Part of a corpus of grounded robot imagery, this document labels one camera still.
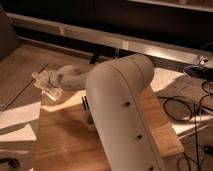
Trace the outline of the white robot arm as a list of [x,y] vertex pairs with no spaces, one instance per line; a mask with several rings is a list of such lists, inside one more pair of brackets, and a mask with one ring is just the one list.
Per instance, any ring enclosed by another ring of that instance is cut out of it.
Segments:
[[135,54],[76,76],[63,67],[51,73],[49,82],[62,90],[86,91],[111,171],[165,171],[141,107],[140,93],[153,76],[151,60]]

